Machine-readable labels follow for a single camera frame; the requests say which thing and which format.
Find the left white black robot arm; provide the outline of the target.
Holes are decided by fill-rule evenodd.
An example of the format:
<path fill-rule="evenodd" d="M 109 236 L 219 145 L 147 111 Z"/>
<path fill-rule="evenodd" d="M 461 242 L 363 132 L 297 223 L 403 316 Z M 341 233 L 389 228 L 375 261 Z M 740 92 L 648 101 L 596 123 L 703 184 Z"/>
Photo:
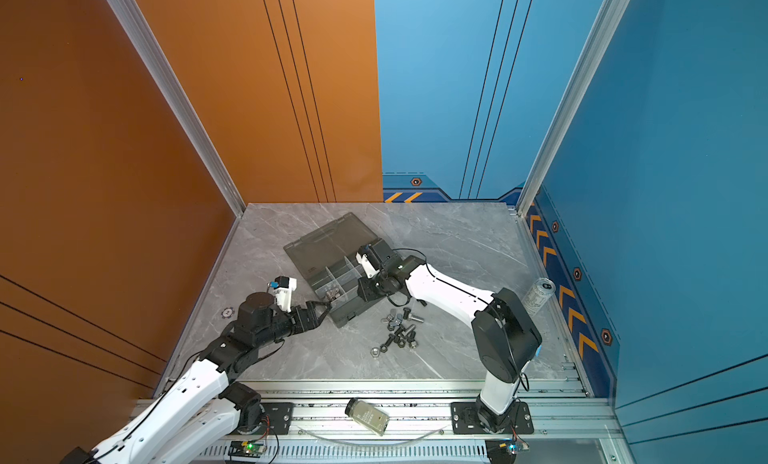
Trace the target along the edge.
<path fill-rule="evenodd" d="M 77 447 L 65 463 L 189 463 L 206 447 L 263 421 L 260 394 L 238 378 L 265 360 L 262 348 L 318 328 L 330 304 L 294 306 L 288 291 L 256 292 L 173 386 L 95 448 Z"/>

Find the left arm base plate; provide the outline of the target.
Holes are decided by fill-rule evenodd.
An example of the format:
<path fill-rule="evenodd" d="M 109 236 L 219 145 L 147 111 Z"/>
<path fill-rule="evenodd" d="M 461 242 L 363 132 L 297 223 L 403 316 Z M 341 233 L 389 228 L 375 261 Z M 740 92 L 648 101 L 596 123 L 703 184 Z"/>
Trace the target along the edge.
<path fill-rule="evenodd" d="M 240 435 L 263 434 L 284 436 L 289 433 L 294 413 L 292 402 L 262 402 L 240 411 L 235 433 Z"/>

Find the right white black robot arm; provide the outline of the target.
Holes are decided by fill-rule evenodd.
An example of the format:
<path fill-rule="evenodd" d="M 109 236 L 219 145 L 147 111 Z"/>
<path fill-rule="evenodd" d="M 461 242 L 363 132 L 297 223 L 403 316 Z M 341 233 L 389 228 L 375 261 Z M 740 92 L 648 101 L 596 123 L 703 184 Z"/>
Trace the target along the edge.
<path fill-rule="evenodd" d="M 476 400 L 480 425 L 489 433 L 510 428 L 523 375 L 543 343 L 518 295 L 507 288 L 496 292 L 476 288 L 441 273 L 420 257 L 402 258 L 395 251 L 386 251 L 383 257 L 360 251 L 356 260 L 365 272 L 358 291 L 361 298 L 389 298 L 400 292 L 436 306 L 472 329 L 486 369 Z"/>

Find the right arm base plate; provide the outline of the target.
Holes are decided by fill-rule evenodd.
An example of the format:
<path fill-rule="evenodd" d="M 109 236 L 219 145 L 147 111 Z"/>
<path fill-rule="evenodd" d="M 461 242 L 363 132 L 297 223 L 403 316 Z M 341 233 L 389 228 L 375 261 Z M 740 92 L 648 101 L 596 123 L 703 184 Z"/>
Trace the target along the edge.
<path fill-rule="evenodd" d="M 513 401 L 507 410 L 497 415 L 481 401 L 450 404 L 453 433 L 532 435 L 533 418 L 527 403 Z"/>

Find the grey plastic organizer box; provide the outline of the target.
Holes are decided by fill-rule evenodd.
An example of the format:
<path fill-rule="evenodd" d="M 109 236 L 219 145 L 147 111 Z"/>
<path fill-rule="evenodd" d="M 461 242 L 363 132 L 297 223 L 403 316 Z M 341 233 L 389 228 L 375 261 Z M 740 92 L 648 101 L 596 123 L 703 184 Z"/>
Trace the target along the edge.
<path fill-rule="evenodd" d="M 408 297 L 404 285 L 403 259 L 389 244 L 377 236 L 355 214 L 347 213 L 284 246 L 299 274 L 315 296 L 330 304 L 329 317 L 341 328 L 359 317 L 382 298 L 365 302 L 357 295 L 357 281 L 366 276 L 355 255 L 361 246 L 370 244 L 382 265 L 379 273 L 397 278 L 403 286 L 400 294 Z M 325 298 L 331 288 L 342 288 L 344 295 L 333 302 Z"/>

